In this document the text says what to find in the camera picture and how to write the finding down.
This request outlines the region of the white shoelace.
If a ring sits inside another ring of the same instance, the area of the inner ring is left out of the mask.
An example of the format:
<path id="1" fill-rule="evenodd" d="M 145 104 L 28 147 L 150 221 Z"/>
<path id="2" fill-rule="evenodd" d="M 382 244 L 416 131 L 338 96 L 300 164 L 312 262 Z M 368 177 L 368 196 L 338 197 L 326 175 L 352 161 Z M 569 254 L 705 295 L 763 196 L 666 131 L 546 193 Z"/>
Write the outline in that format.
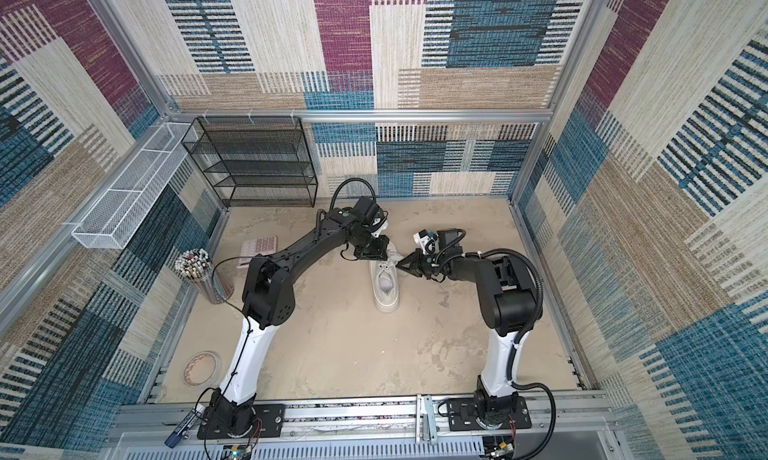
<path id="1" fill-rule="evenodd" d="M 374 260 L 371 263 L 371 274 L 375 284 L 385 280 L 389 283 L 397 282 L 396 264 L 403 259 L 393 243 L 389 243 L 386 249 L 385 260 Z"/>

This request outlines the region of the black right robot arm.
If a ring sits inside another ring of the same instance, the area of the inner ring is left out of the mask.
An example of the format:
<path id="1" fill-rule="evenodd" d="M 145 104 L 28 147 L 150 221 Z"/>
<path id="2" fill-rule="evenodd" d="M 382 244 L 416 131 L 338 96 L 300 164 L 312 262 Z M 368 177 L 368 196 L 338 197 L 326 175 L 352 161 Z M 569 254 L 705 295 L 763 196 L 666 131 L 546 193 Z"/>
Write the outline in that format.
<path id="1" fill-rule="evenodd" d="M 522 350 L 543 315 L 542 279 L 524 254 L 508 248 L 467 251 L 461 245 L 465 236 L 460 228 L 422 230 L 414 235 L 418 247 L 396 268 L 436 282 L 475 285 L 489 345 L 472 415 L 479 428 L 507 428 L 520 406 Z"/>

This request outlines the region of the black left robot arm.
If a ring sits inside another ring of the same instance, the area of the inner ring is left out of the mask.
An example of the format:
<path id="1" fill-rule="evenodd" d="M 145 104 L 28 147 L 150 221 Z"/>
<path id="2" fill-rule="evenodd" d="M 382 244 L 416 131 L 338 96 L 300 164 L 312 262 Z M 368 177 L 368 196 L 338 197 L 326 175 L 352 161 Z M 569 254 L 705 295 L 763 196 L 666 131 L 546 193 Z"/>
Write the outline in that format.
<path id="1" fill-rule="evenodd" d="M 198 439 L 249 438 L 255 433 L 258 377 L 278 328 L 295 310 L 295 281 L 342 245 L 355 248 L 356 260 L 385 260 L 386 221 L 376 197 L 363 196 L 351 207 L 332 205 L 327 211 L 319 210 L 313 230 L 277 253 L 250 260 L 237 351 L 202 414 Z"/>

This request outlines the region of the white sneaker shoe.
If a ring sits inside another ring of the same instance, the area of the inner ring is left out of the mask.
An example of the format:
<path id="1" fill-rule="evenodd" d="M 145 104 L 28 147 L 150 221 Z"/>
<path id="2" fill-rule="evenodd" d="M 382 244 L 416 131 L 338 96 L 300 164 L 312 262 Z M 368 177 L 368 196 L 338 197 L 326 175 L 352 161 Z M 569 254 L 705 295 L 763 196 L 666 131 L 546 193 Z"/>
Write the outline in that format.
<path id="1" fill-rule="evenodd" d="M 374 294 L 374 303 L 376 308 L 382 313 L 392 313 L 399 306 L 399 280 L 397 270 L 397 282 L 392 284 L 385 280 L 375 284 L 372 279 L 372 288 Z"/>

